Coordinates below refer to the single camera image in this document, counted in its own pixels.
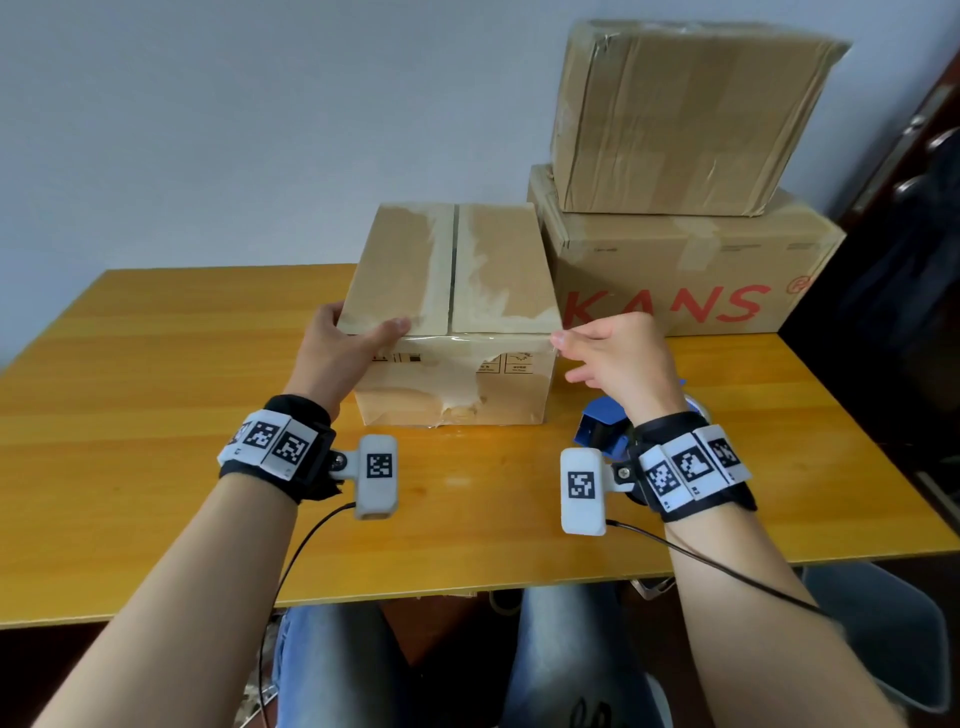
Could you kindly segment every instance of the person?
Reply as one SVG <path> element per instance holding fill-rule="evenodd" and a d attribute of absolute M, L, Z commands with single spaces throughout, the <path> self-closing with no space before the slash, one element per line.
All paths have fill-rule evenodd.
<path fill-rule="evenodd" d="M 284 390 L 321 405 L 331 419 L 373 355 L 410 327 L 397 319 L 346 336 L 336 328 L 341 307 L 320 308 Z M 603 390 L 635 425 L 686 410 L 650 316 L 596 320 L 552 341 L 582 362 L 567 380 Z M 272 484 L 246 473 L 222 477 L 36 726 L 230 726 L 296 518 L 296 503 Z M 673 543 L 812 602 L 756 515 L 735 503 L 665 530 Z M 673 550 L 671 557 L 718 728 L 904 725 L 829 619 Z M 419 724 L 406 665 L 373 603 L 289 610 L 276 677 L 279 728 Z M 610 585 L 526 590 L 500 725 L 661 725 Z"/>

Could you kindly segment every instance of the forearm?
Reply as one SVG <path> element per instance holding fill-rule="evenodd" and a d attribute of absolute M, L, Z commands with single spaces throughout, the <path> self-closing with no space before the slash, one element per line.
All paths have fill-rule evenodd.
<path fill-rule="evenodd" d="M 789 595 L 812 598 L 753 513 L 727 504 L 667 538 Z M 829 619 L 671 551 L 684 620 L 717 728 L 902 726 Z"/>
<path fill-rule="evenodd" d="M 270 615 L 297 506 L 224 477 L 36 726 L 229 726 Z"/>

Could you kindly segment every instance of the red registered trademark symbol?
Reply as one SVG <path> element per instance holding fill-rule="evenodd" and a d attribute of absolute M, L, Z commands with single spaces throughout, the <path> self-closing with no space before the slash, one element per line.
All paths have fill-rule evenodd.
<path fill-rule="evenodd" d="M 799 278 L 794 278 L 789 283 L 786 284 L 787 293 L 802 293 L 807 288 L 810 287 L 810 282 L 812 278 L 810 276 L 800 276 Z"/>

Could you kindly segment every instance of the table top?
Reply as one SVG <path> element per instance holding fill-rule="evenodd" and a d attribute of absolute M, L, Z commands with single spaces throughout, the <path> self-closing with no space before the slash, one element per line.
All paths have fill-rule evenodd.
<path fill-rule="evenodd" d="M 0 625 L 115 614 L 187 524 L 245 415 L 282 387 L 317 304 L 353 266 L 109 271 L 0 376 Z M 776 334 L 670 339 L 686 391 L 754 473 L 795 563 L 950 551 L 940 520 Z M 663 574 L 636 534 L 560 526 L 559 455 L 596 392 L 558 363 L 547 424 L 377 427 L 399 441 L 400 507 L 350 514 L 298 559 L 280 603 Z M 367 431 L 352 400 L 335 425 Z M 304 503 L 294 546 L 345 494 Z M 620 495 L 612 518 L 662 532 Z"/>

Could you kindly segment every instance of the human hand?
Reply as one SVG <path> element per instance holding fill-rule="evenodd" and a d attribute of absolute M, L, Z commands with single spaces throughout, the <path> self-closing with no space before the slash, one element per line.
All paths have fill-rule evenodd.
<path fill-rule="evenodd" d="M 688 408 L 673 355 L 648 313 L 597 319 L 555 331 L 550 341 L 564 358 L 584 362 L 567 372 L 566 380 L 602 389 L 634 425 Z"/>
<path fill-rule="evenodd" d="M 381 349 L 392 347 L 410 330 L 410 319 L 391 319 L 366 333 L 349 336 L 337 328 L 344 302 L 317 309 L 306 328 L 294 371 L 283 389 L 300 395 L 326 410 L 330 420 L 340 414 L 340 402 L 360 381 Z"/>

